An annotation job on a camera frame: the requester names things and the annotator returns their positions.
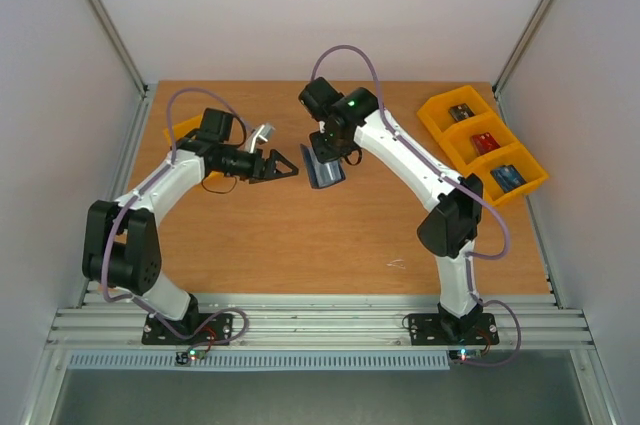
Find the blue leather card holder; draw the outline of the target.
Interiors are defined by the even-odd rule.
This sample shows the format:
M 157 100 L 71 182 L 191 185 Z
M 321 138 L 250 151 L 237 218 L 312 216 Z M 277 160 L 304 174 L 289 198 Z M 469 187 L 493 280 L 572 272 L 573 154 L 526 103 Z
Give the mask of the blue leather card holder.
M 301 144 L 300 150 L 312 189 L 326 189 L 346 180 L 339 160 L 320 163 L 315 152 L 309 146 Z

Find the black credit card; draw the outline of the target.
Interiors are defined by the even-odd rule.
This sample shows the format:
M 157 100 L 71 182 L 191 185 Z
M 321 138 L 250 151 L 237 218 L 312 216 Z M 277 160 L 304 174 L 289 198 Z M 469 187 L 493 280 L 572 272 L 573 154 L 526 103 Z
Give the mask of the black credit card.
M 466 103 L 454 105 L 448 109 L 448 112 L 456 123 L 475 116 L 473 110 Z

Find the red credit card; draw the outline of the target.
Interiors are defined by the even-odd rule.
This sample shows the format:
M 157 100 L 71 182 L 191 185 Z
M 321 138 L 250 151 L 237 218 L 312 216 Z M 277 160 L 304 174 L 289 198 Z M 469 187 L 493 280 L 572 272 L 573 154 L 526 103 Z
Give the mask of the red credit card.
M 488 132 L 471 137 L 471 143 L 479 156 L 488 154 L 501 148 L 501 145 Z

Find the blue credit card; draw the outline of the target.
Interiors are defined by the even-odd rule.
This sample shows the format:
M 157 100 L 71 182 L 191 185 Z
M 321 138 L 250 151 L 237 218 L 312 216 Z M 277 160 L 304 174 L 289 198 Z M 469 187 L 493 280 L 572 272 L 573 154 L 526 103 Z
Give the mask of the blue credit card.
M 504 193 L 509 193 L 527 184 L 514 165 L 496 167 L 490 171 L 490 174 Z

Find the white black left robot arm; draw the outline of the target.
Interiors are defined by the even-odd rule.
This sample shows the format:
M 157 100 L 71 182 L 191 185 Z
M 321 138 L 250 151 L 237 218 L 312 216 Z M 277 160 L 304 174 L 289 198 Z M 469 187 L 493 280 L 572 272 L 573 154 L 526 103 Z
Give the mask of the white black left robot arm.
M 165 329 L 179 343 L 195 340 L 200 316 L 193 300 L 162 270 L 158 227 L 193 187 L 212 173 L 251 184 L 289 178 L 298 168 L 280 152 L 264 152 L 261 144 L 273 130 L 261 125 L 230 141 L 238 117 L 208 108 L 198 127 L 174 143 L 164 161 L 137 187 L 114 201 L 98 200 L 87 214 L 83 275 L 103 291 L 120 290 L 120 299 L 137 299 L 167 319 Z

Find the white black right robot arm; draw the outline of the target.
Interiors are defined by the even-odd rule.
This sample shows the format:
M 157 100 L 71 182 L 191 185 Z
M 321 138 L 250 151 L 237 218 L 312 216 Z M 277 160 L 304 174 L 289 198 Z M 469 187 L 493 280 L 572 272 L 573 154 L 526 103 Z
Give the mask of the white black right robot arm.
M 476 330 L 483 307 L 473 298 L 472 253 L 481 220 L 483 184 L 438 162 L 411 138 L 378 98 L 360 87 L 348 95 L 324 78 L 309 82 L 299 101 L 322 125 L 310 135 L 316 159 L 327 163 L 365 150 L 391 170 L 427 212 L 417 228 L 423 247 L 436 260 L 440 281 L 437 305 L 440 334 L 460 343 Z

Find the yellow bin left side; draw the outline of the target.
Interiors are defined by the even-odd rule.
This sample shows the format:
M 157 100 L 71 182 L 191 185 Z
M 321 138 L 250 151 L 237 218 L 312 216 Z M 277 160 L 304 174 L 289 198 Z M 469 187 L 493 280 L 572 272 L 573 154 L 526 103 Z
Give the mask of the yellow bin left side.
M 190 132 L 193 129 L 196 129 L 199 127 L 201 120 L 203 118 L 203 114 L 199 114 L 196 116 L 193 116 L 187 120 L 184 120 L 182 122 L 176 123 L 174 125 L 172 125 L 172 131 L 174 133 L 174 136 L 176 138 L 176 140 L 184 137 L 188 132 Z M 164 128 L 163 130 L 163 134 L 164 137 L 166 139 L 167 144 L 169 145 L 169 147 L 171 146 L 171 138 L 170 138 L 170 133 L 169 133 L 169 128 Z M 213 180 L 213 179 L 218 179 L 223 177 L 223 174 L 221 172 L 212 172 L 206 179 L 205 181 L 209 181 L 209 180 Z

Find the yellow bin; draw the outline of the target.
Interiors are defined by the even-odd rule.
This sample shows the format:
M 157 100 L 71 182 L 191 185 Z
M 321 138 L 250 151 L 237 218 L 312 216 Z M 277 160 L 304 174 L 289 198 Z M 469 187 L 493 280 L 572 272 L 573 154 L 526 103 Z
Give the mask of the yellow bin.
M 499 207 L 535 191 L 549 174 L 526 147 L 512 144 L 476 158 L 470 173 L 483 182 L 484 200 Z
M 196 129 L 199 127 L 201 120 L 203 118 L 203 114 L 199 114 L 196 116 L 193 116 L 187 120 L 184 120 L 182 122 L 176 123 L 174 125 L 172 125 L 172 131 L 174 133 L 174 136 L 176 138 L 176 140 L 184 137 L 188 132 L 190 132 L 193 129 Z M 170 133 L 169 133 L 169 128 L 164 128 L 163 130 L 163 134 L 164 137 L 166 139 L 167 144 L 169 145 L 169 147 L 171 146 L 171 138 L 170 138 Z M 212 172 L 206 179 L 205 181 L 209 181 L 209 180 L 213 180 L 213 179 L 218 179 L 223 177 L 223 174 L 221 172 Z
M 442 135 L 440 147 L 457 170 L 467 172 L 485 155 L 516 142 L 505 123 L 486 112 L 454 123 Z
M 439 140 L 454 125 L 491 111 L 491 106 L 474 87 L 464 85 L 429 98 L 417 111 L 417 117 Z

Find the yellow bin far right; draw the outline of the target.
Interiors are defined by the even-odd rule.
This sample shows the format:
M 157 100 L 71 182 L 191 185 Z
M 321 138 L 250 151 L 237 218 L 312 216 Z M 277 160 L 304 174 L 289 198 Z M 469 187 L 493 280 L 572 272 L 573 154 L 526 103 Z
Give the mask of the yellow bin far right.
M 491 106 L 474 87 L 464 85 L 429 98 L 417 111 L 417 117 L 439 140 L 454 125 L 491 111 Z

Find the yellow bin middle right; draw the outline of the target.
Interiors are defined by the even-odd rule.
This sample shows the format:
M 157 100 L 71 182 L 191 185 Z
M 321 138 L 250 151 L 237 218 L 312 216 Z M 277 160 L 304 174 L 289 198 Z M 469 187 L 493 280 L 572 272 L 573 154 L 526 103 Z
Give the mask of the yellow bin middle right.
M 457 170 L 467 172 L 485 155 L 516 142 L 505 123 L 486 112 L 454 123 L 442 135 L 440 147 Z

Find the yellow bin near right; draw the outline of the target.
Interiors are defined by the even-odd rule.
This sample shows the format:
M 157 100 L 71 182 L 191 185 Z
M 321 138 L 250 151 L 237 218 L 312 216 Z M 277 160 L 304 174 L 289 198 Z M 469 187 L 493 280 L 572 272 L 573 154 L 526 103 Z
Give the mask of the yellow bin near right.
M 483 182 L 484 200 L 499 207 L 535 191 L 549 174 L 526 147 L 512 144 L 476 158 L 470 173 Z

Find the left small circuit board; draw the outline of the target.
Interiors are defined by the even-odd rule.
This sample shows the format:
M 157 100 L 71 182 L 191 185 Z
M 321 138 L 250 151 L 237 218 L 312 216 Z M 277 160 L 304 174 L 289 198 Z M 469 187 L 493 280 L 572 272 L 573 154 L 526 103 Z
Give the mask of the left small circuit board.
M 206 350 L 189 349 L 175 354 L 175 364 L 177 366 L 188 366 L 200 360 L 204 360 L 208 352 Z

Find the small circuit board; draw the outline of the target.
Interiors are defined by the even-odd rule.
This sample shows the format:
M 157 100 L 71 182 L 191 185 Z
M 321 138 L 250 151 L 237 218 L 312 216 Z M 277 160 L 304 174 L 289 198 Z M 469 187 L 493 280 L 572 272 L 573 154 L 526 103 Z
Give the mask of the small circuit board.
M 189 349 L 175 354 L 175 364 L 177 366 L 188 366 L 200 360 L 204 360 L 208 352 L 206 350 Z
M 484 356 L 483 349 L 469 349 L 466 347 L 453 349 L 449 351 L 449 358 L 456 363 L 464 363 L 476 359 L 480 359 Z

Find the right small circuit board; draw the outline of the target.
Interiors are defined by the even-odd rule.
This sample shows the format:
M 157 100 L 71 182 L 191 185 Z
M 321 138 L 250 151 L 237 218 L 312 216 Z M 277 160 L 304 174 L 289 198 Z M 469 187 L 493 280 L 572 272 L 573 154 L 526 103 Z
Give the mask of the right small circuit board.
M 449 358 L 456 363 L 464 363 L 476 359 L 480 359 L 484 356 L 483 349 L 469 349 L 466 347 L 453 349 L 449 351 Z

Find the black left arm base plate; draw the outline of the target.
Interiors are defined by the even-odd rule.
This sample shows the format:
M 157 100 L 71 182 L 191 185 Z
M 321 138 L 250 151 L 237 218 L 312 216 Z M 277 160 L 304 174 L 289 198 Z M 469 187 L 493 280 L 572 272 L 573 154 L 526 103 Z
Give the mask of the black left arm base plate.
M 143 345 L 194 345 L 212 340 L 217 345 L 225 345 L 234 331 L 234 316 L 223 313 L 209 321 L 198 333 L 196 329 L 209 317 L 209 314 L 188 314 L 181 321 L 170 321 L 169 325 L 177 332 L 173 333 L 157 316 L 148 315 L 143 326 L 141 343 Z

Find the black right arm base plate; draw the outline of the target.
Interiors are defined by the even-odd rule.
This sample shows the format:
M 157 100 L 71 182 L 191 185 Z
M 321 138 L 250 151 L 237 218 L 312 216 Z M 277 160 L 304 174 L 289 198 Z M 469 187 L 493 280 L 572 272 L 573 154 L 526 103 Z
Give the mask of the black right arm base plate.
M 401 326 L 409 333 L 413 346 L 493 346 L 500 343 L 495 317 L 489 313 L 482 313 L 478 322 L 461 338 L 450 338 L 446 334 L 437 313 L 405 315 Z

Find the aluminium rail base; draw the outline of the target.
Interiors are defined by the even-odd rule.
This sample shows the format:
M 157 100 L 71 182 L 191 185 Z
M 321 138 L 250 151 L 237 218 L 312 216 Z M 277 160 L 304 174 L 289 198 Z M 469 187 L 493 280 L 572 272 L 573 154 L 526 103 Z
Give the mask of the aluminium rail base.
M 436 309 L 434 295 L 200 293 L 206 314 L 238 308 L 249 329 L 235 350 L 406 350 L 406 315 Z M 560 308 L 551 294 L 507 295 L 490 300 L 501 350 L 591 349 L 584 313 Z M 50 348 L 136 349 L 145 312 L 133 303 L 107 303 L 88 285 L 76 308 L 56 311 L 46 338 Z

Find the left aluminium corner post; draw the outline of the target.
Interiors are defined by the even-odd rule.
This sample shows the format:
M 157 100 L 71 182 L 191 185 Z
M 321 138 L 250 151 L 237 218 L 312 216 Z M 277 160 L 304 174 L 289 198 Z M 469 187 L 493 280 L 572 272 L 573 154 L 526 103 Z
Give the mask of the left aluminium corner post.
M 148 91 L 148 85 L 142 77 L 132 55 L 130 54 L 124 40 L 122 39 L 110 13 L 108 12 L 103 0 L 86 0 L 95 15 L 100 27 L 106 34 L 112 48 L 126 69 L 129 78 L 141 97 L 145 97 Z

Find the aluminium corner post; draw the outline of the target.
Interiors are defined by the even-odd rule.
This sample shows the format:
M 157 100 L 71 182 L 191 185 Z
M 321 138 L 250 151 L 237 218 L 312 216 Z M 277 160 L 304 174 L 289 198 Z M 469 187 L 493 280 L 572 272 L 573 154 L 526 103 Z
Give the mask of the aluminium corner post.
M 103 0 L 86 0 L 95 15 L 100 27 L 106 34 L 112 48 L 126 69 L 129 78 L 141 97 L 145 97 L 148 91 L 148 85 L 142 77 L 132 55 L 130 54 L 124 40 L 122 39 L 110 13 L 108 12 Z
M 526 25 L 511 50 L 504 66 L 499 72 L 497 79 L 492 85 L 494 97 L 498 98 L 506 89 L 506 86 L 516 71 L 521 60 L 533 43 L 537 33 L 541 29 L 547 15 L 551 11 L 556 0 L 538 0 Z

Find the right aluminium corner post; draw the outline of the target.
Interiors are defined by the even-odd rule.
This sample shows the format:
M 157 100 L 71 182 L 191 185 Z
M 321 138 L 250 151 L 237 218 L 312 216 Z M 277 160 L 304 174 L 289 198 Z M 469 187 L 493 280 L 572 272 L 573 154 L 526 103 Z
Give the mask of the right aluminium corner post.
M 492 85 L 494 97 L 498 98 L 506 89 L 506 86 L 516 71 L 521 60 L 533 43 L 537 33 L 541 29 L 547 15 L 551 11 L 556 0 L 538 0 L 526 25 L 511 50 L 504 66 L 499 72 L 497 79 Z

